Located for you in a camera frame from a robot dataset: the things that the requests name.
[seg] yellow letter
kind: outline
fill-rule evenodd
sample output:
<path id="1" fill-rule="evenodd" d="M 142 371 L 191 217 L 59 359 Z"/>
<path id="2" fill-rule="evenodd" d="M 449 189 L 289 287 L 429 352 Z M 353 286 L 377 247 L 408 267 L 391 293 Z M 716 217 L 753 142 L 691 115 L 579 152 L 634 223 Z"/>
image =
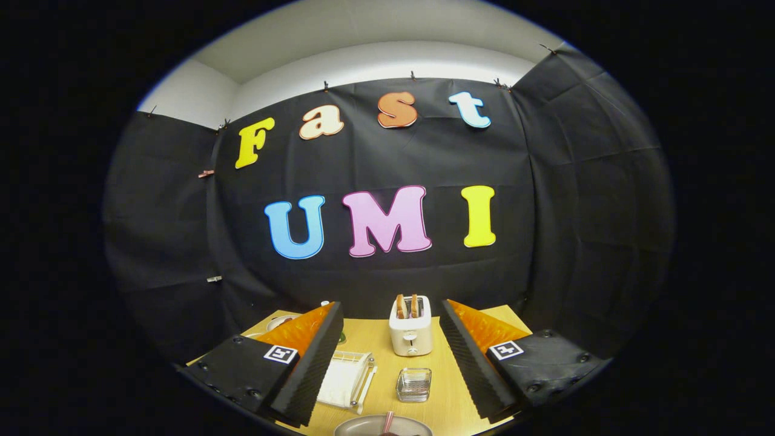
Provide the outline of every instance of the yellow letter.
<path id="1" fill-rule="evenodd" d="M 468 236 L 463 239 L 466 247 L 484 247 L 495 243 L 490 231 L 490 199 L 495 190 L 489 186 L 469 186 L 460 191 L 468 201 Z"/>
<path id="2" fill-rule="evenodd" d="M 344 123 L 339 121 L 339 108 L 334 105 L 314 108 L 301 119 L 306 123 L 298 130 L 298 135 L 304 140 L 314 140 L 320 135 L 336 135 L 344 128 Z"/>
<path id="3" fill-rule="evenodd" d="M 240 169 L 258 161 L 256 150 L 264 147 L 264 141 L 267 139 L 267 130 L 274 128 L 274 118 L 267 118 L 263 121 L 245 127 L 239 131 L 242 140 L 239 142 L 239 157 L 234 164 L 234 168 Z"/>

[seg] ceiling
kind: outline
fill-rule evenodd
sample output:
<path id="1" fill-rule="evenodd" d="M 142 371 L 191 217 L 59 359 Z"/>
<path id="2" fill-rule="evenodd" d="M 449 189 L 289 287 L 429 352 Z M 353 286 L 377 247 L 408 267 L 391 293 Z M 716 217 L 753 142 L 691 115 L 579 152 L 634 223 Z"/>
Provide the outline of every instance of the ceiling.
<path id="1" fill-rule="evenodd" d="M 385 41 L 439 41 L 538 63 L 562 40 L 475 0 L 301 0 L 275 9 L 200 50 L 194 59 L 238 84 L 329 50 Z"/>

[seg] letter m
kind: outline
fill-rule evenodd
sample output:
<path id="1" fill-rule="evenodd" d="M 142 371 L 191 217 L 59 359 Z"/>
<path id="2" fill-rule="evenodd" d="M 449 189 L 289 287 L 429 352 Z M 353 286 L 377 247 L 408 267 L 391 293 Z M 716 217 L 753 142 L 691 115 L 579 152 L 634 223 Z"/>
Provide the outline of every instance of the letter m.
<path id="1" fill-rule="evenodd" d="M 342 199 L 350 208 L 353 218 L 353 246 L 350 255 L 365 258 L 376 252 L 369 242 L 368 233 L 387 253 L 393 246 L 393 240 L 401 228 L 401 240 L 396 244 L 399 251 L 423 251 L 431 247 L 431 240 L 425 235 L 425 223 L 422 220 L 422 198 L 425 188 L 422 186 L 404 186 L 395 193 L 393 206 L 385 214 L 369 192 L 353 192 Z"/>

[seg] wooden table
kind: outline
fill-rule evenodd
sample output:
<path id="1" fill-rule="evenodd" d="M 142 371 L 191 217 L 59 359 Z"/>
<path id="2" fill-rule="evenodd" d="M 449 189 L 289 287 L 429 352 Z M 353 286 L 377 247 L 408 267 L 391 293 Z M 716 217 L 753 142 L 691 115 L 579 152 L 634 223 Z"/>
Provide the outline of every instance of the wooden table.
<path id="1" fill-rule="evenodd" d="M 508 306 L 493 307 L 482 310 L 482 312 L 503 320 L 520 330 L 532 333 Z M 283 315 L 298 314 L 277 310 L 258 324 L 245 330 L 243 336 L 265 333 L 269 322 L 273 318 Z M 409 417 L 424 423 L 437 436 L 477 434 L 511 420 L 512 418 L 509 417 L 495 424 L 490 424 L 486 419 L 479 418 L 450 346 L 441 331 L 441 326 L 439 326 L 439 317 L 433 317 L 431 323 L 433 351 L 424 356 L 402 357 L 393 352 L 388 320 L 344 319 L 346 341 L 344 344 L 339 344 L 336 349 L 356 353 L 370 352 L 377 365 L 377 373 L 374 374 L 368 394 L 363 402 L 362 416 L 385 414 L 389 410 L 393 410 L 398 416 Z M 398 401 L 395 383 L 398 379 L 398 372 L 407 367 L 431 369 L 431 392 L 427 401 L 423 403 Z M 355 417 L 358 415 L 351 410 L 316 403 L 308 427 L 294 428 L 281 422 L 276 424 L 300 434 L 323 436 L 333 434 L 336 426 Z"/>

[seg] letter u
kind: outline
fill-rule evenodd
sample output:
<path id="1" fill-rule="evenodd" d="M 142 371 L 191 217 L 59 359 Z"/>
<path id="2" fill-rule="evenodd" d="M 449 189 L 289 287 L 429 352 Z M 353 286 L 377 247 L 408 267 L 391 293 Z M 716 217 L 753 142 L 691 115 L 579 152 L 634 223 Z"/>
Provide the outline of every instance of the letter u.
<path id="1" fill-rule="evenodd" d="M 298 206 L 305 211 L 309 238 L 303 244 L 297 244 L 291 239 L 291 229 L 288 226 L 289 202 L 273 202 L 263 212 L 269 217 L 269 231 L 272 236 L 274 250 L 280 256 L 289 259 L 306 259 L 318 254 L 323 248 L 323 222 L 320 206 L 326 202 L 323 196 L 304 197 L 298 201 Z"/>

